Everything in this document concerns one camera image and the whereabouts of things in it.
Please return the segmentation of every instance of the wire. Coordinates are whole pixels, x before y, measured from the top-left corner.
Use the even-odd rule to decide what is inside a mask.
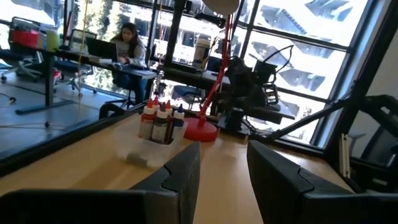
[[[69,124],[69,125],[52,124],[52,123],[49,123],[49,122],[45,122],[44,123],[45,127],[43,129],[51,128],[51,126],[67,128],[67,127],[73,126],[79,120],[80,111],[81,111],[81,75],[80,75],[81,71],[80,71],[80,68],[81,68],[81,58],[83,57],[84,44],[85,44],[87,9],[88,9],[88,0],[86,0],[86,5],[85,5],[85,15],[84,15],[84,19],[83,19],[83,33],[82,33],[82,38],[81,38],[79,59],[77,61],[78,62],[78,69],[77,69],[78,70],[78,77],[77,78],[78,78],[78,87],[79,87],[78,88],[79,103],[78,103],[78,111],[77,111],[76,118],[75,118],[74,122],[72,122],[72,124]],[[34,126],[34,125],[43,125],[43,123],[8,124],[8,125],[0,125],[0,128],[24,128],[23,126],[31,126],[31,125],[32,126]]]
[[[8,98],[8,102],[5,103],[4,105],[0,106],[0,108],[5,108],[5,107],[9,107],[11,104],[15,103],[15,101],[17,100],[15,97],[9,96],[5,93],[0,93],[0,96],[5,96]]]

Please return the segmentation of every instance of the black equipment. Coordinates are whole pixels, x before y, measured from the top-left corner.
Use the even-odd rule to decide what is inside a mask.
[[[398,194],[354,194],[250,141],[248,166],[266,224],[395,223]]]
[[[366,96],[362,101],[354,100],[350,97],[337,100],[319,112],[311,114],[286,128],[274,131],[265,138],[265,143],[275,141],[282,136],[311,123],[312,121],[328,116],[329,114],[347,106],[355,106],[360,111],[367,113],[392,137],[398,138],[398,120],[394,119],[394,117],[398,115],[398,101],[392,96],[380,95]],[[389,110],[389,112],[385,112],[382,110],[383,108]],[[394,146],[392,146],[391,152],[395,152],[394,149]],[[385,166],[374,166],[376,167],[375,169],[373,169],[373,167],[358,166],[358,164],[361,163],[363,164],[363,162],[350,163],[352,168],[351,172],[353,173],[351,178],[355,182],[359,179],[357,184],[361,184],[357,186],[358,190],[364,191],[364,189],[370,188],[374,185],[374,180],[378,180],[379,183],[383,183],[376,187],[377,191],[380,192],[392,192],[398,187],[398,176],[396,175],[398,173],[398,159],[395,156],[389,159]]]
[[[225,75],[229,78],[230,91],[215,96],[219,112],[224,111],[224,118],[219,122],[231,131],[242,131],[242,124],[250,126],[245,116],[280,123],[280,118],[268,112],[279,111],[279,98],[276,81],[276,66],[257,61],[254,69],[247,67],[243,60],[232,57]]]
[[[200,180],[195,142],[128,190],[17,190],[0,223],[193,223]]]

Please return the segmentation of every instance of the wooden desk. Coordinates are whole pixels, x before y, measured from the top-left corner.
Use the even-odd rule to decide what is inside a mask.
[[[112,133],[117,125],[3,177],[0,180],[0,195],[27,187],[127,189],[133,186],[153,170],[126,164],[116,157],[114,150],[117,144]],[[250,184],[243,141],[220,134],[215,142],[203,143],[201,147],[201,179],[195,223],[262,223]],[[280,153],[348,189],[325,162],[291,152]]]

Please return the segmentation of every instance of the laptop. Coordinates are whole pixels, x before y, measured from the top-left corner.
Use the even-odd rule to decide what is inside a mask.
[[[110,43],[94,38],[86,38],[88,53],[103,59],[111,59],[118,62],[118,47],[115,43]]]

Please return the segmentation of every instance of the table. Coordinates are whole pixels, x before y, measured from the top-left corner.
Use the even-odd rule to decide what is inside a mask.
[[[72,101],[72,100],[65,100],[65,101],[61,101],[58,103],[53,102],[54,62],[55,62],[55,57],[77,62],[79,60],[79,55],[74,52],[67,52],[67,51],[62,51],[62,50],[58,50],[56,52],[50,52],[46,49],[33,49],[33,50],[39,51],[42,54],[43,60],[44,60],[42,73],[45,78],[45,104],[40,105],[40,106],[30,107],[30,108],[19,109],[19,110],[16,110],[16,113],[17,114],[34,113],[34,112],[46,110],[49,108],[54,108],[54,107],[74,103],[74,101]],[[88,57],[82,57],[81,63],[87,64],[87,65],[92,65],[94,67],[108,69],[113,72],[123,73],[123,74],[127,74],[127,75],[134,75],[141,79],[153,79],[157,76],[155,72],[152,72],[150,70],[138,70],[138,69],[134,69],[134,68],[118,70],[118,69],[112,67],[111,65],[102,65],[99,63],[92,62],[89,60]]]
[[[121,121],[0,179],[0,195],[21,188],[127,189],[153,170],[132,166],[115,155],[112,133]],[[262,223],[251,187],[242,140],[220,134],[202,143],[201,179],[195,223]],[[279,150],[309,171],[349,189],[324,161]]]
[[[203,74],[202,72],[190,73],[161,65],[159,65],[157,69],[159,71],[164,71],[164,77],[168,80],[195,86],[204,90],[210,90],[217,79],[217,76],[212,75],[212,73],[216,72],[211,71],[205,71]],[[229,85],[228,77],[223,77],[223,89],[224,86],[229,88]]]

